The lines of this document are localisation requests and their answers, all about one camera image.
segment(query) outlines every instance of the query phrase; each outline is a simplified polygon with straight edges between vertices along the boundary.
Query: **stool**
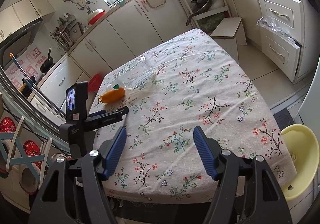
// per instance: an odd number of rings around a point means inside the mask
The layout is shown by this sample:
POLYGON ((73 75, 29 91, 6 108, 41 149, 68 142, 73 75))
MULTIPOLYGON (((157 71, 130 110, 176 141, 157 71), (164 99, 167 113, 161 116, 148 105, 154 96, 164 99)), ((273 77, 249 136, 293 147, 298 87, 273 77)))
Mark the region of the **stool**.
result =
POLYGON ((297 170, 295 178, 281 187, 288 202, 300 196, 313 181, 319 165, 319 144, 315 134, 305 125, 290 125, 281 134, 297 170))
POLYGON ((241 17, 225 17, 210 36, 239 64, 237 45, 247 45, 241 17))

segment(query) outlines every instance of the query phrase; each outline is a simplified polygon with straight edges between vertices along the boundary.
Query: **orange vegetable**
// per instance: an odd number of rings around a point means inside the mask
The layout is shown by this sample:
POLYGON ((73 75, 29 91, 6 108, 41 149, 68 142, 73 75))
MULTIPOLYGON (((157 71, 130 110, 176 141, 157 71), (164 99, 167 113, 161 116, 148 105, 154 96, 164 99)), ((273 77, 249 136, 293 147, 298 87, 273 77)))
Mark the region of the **orange vegetable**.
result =
POLYGON ((116 102, 124 96, 124 88, 120 87, 117 90, 107 91, 105 94, 100 95, 99 102, 112 103, 116 102))

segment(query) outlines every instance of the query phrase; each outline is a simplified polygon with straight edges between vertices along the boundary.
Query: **clear plastic container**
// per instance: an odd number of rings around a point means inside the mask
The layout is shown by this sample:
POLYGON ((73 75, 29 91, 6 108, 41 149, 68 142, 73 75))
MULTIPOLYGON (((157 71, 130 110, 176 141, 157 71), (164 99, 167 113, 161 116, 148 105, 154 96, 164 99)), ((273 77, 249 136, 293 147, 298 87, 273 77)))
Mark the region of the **clear plastic container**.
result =
POLYGON ((149 64, 144 55, 127 63, 119 72, 118 80, 122 85, 133 90, 155 74, 154 68, 149 64))

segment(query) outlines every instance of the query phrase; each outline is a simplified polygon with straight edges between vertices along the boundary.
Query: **floral tablecloth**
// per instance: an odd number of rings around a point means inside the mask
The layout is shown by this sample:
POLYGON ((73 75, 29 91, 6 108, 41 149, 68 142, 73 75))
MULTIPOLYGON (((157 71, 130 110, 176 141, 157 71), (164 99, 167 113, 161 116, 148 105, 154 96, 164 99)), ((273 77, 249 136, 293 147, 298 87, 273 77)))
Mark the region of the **floral tablecloth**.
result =
POLYGON ((205 172, 193 142, 200 125, 208 138, 237 156, 263 155, 280 185, 296 174, 279 127, 267 104, 237 63, 199 29, 145 53, 154 78, 113 104, 98 104, 119 69, 103 80, 90 113, 123 106, 122 122, 97 131, 94 148, 125 126, 127 142, 108 196, 129 201, 183 204, 212 199, 216 182, 205 172))

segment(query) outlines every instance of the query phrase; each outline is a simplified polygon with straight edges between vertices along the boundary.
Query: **camera screen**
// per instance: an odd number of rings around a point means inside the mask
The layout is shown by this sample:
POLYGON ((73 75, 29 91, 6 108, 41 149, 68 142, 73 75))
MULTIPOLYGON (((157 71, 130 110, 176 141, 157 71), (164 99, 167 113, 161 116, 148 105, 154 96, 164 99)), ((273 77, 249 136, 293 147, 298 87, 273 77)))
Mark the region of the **camera screen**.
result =
POLYGON ((71 89, 67 93, 67 110, 74 111, 76 109, 75 105, 75 88, 71 89))

